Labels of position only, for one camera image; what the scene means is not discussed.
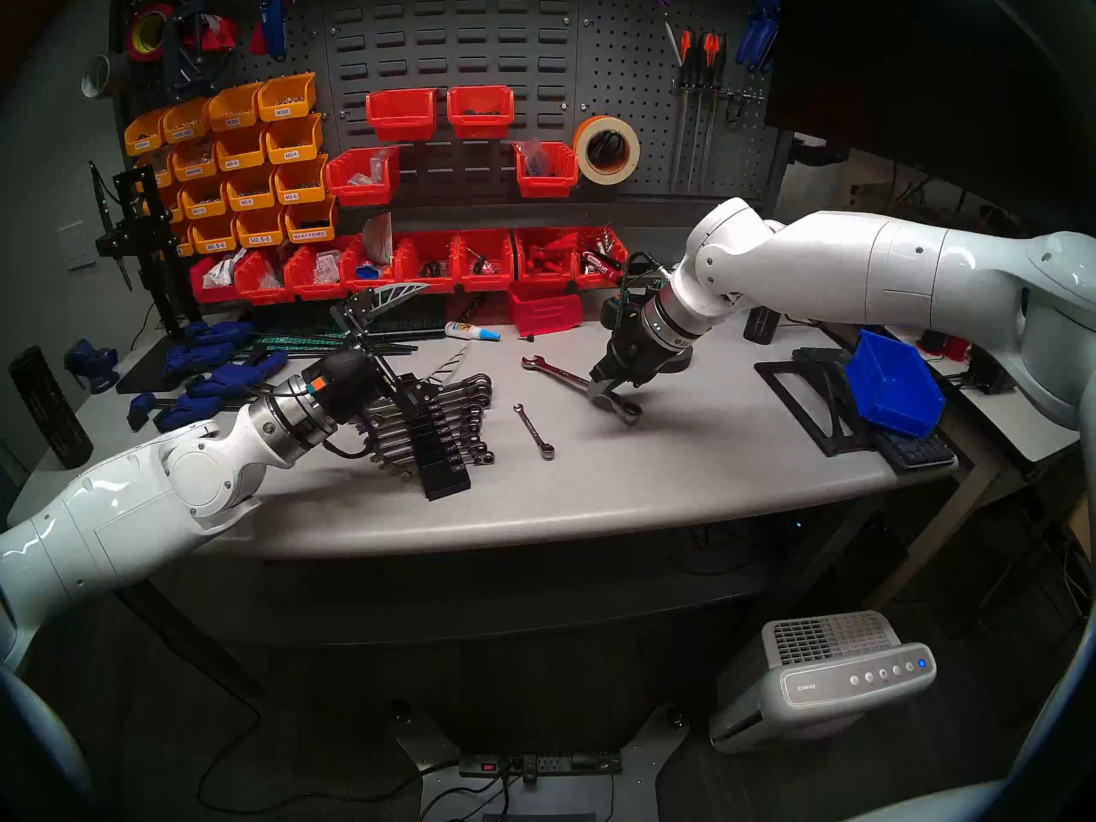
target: wrench set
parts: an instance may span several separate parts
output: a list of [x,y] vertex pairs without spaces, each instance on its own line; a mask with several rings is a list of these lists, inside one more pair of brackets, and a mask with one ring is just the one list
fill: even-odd
[[431,425],[445,448],[445,460],[454,465],[494,465],[480,438],[483,410],[491,406],[491,378],[475,374],[456,383],[433,386],[437,390],[425,418],[408,420],[387,398],[370,404],[357,431],[373,453],[369,459],[404,482],[420,472],[415,434]]

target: gray pegboard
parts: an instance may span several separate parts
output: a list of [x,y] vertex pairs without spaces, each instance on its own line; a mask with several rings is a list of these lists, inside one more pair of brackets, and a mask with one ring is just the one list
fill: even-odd
[[[580,0],[579,70],[575,102],[582,116],[610,114],[627,121],[639,136],[642,156],[636,173],[618,185],[623,194],[667,194],[673,167],[678,105],[672,91],[677,62],[654,0]],[[768,96],[768,72],[747,72],[734,64],[734,49],[746,27],[750,0],[672,0],[669,22],[676,39],[685,28],[727,35],[729,53],[723,88]],[[589,106],[582,111],[582,105]],[[764,199],[778,129],[764,125],[764,103],[746,102],[734,124],[726,122],[720,100],[712,123],[707,181],[699,182],[704,137],[711,112],[706,94],[688,94],[686,128],[675,193],[685,194],[694,127],[694,194]]]

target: black cylinder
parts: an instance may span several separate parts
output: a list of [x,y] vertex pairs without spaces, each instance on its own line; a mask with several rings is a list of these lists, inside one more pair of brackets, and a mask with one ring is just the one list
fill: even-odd
[[91,439],[76,420],[38,346],[27,347],[15,356],[8,372],[61,465],[71,470],[87,463],[91,458]]

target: electrical outlet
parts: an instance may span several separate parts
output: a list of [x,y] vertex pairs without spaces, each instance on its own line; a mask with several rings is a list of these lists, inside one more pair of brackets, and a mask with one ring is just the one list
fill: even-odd
[[88,239],[88,230],[83,228],[82,220],[58,229],[57,242],[60,244],[65,266],[68,270],[75,271],[95,263],[95,248]]

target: table leg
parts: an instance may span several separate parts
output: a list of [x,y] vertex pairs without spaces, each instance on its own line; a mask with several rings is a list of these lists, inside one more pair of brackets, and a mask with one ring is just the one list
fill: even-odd
[[978,509],[985,490],[1008,468],[1008,460],[959,411],[948,408],[940,419],[940,430],[962,450],[973,467],[947,503],[913,540],[905,562],[868,597],[865,603],[868,609],[881,608],[913,580]]
[[170,651],[206,675],[229,695],[262,709],[264,690],[236,659],[198,629],[149,581],[115,592],[122,603],[163,640]]

